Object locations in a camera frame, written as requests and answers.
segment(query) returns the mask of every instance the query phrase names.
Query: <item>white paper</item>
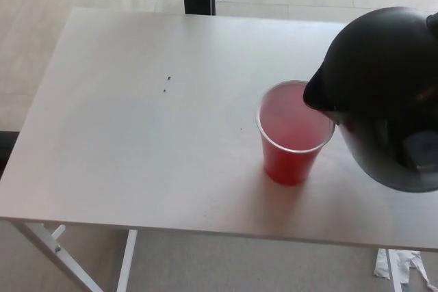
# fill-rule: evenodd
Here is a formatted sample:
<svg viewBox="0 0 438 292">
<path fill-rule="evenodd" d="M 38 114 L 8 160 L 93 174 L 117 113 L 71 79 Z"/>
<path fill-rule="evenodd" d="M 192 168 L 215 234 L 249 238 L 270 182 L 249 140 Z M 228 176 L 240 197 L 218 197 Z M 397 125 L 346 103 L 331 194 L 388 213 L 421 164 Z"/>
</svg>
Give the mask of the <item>white paper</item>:
<svg viewBox="0 0 438 292">
<path fill-rule="evenodd" d="M 438 292 L 438 289 L 430 283 L 427 277 L 420 251 L 394 251 L 396 251 L 397 255 L 397 264 L 391 264 L 394 266 L 394 270 L 398 268 L 398 271 L 400 272 L 400 281 L 402 284 L 409 284 L 409 270 L 410 268 L 417 268 L 423 279 L 426 281 L 427 287 L 433 292 Z M 390 279 L 386 249 L 378 249 L 374 275 L 387 278 L 388 280 Z"/>
</svg>

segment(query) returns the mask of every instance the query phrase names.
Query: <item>table leg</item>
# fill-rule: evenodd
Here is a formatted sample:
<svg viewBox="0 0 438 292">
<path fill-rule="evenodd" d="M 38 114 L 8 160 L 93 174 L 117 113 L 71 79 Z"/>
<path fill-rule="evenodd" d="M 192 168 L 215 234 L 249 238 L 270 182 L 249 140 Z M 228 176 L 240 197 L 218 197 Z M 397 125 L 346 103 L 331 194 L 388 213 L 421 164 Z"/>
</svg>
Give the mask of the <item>table leg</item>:
<svg viewBox="0 0 438 292">
<path fill-rule="evenodd" d="M 77 261 L 57 242 L 56 238 L 42 225 L 36 223 L 11 222 L 26 236 L 53 264 L 84 292 L 103 292 L 99 285 L 83 270 Z M 126 292 L 137 231 L 128 234 L 117 292 Z"/>
<path fill-rule="evenodd" d="M 386 249 L 386 258 L 388 262 L 389 277 L 391 278 L 395 292 L 402 292 L 402 283 L 400 281 L 400 272 L 398 271 L 397 254 L 395 250 Z"/>
</svg>

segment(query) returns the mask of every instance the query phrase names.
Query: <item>white table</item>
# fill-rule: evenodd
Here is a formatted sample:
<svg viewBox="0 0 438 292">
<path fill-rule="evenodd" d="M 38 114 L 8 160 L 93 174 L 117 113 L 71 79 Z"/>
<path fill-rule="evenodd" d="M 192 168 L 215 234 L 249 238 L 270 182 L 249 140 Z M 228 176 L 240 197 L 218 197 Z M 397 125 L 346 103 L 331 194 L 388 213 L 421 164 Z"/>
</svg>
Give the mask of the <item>white table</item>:
<svg viewBox="0 0 438 292">
<path fill-rule="evenodd" d="M 259 99 L 308 80 L 342 27 L 73 10 L 1 179 L 0 217 L 93 292 L 39 223 L 129 229 L 119 291 L 140 228 L 438 249 L 438 192 L 373 181 L 337 131 L 306 183 L 263 173 Z"/>
</svg>

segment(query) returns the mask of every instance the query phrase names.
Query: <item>red liquid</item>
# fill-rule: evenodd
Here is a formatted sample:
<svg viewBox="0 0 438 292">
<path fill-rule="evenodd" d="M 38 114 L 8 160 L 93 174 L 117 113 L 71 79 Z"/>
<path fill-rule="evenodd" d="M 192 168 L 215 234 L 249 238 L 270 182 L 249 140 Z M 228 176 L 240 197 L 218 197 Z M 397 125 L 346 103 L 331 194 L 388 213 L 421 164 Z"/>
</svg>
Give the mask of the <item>red liquid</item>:
<svg viewBox="0 0 438 292">
<path fill-rule="evenodd" d="M 305 86 L 305 82 L 293 81 L 274 87 L 263 98 L 259 113 L 264 133 L 287 149 L 279 148 L 262 134 L 265 170 L 284 185 L 307 179 L 321 149 L 318 146 L 333 132 L 333 123 L 326 116 L 304 104 Z"/>
</svg>

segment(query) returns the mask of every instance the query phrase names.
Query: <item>gray floor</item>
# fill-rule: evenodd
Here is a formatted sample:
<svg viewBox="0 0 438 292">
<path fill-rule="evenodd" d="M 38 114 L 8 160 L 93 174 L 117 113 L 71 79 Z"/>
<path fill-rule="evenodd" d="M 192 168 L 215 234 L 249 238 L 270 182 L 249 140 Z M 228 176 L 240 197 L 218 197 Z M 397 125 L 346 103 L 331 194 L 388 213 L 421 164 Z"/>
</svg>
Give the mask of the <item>gray floor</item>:
<svg viewBox="0 0 438 292">
<path fill-rule="evenodd" d="M 348 22 L 380 7 L 433 12 L 438 0 L 217 0 L 218 15 Z M 182 13 L 182 0 L 0 0 L 0 129 L 19 130 L 70 9 Z M 69 227 L 61 242 L 102 285 L 111 280 L 120 232 Z M 376 250 L 144 231 L 129 292 L 392 291 L 372 275 Z M 438 283 L 438 256 L 423 254 Z M 8 223 L 0 222 L 2 292 L 78 291 Z M 411 292 L 426 291 L 411 271 Z"/>
</svg>

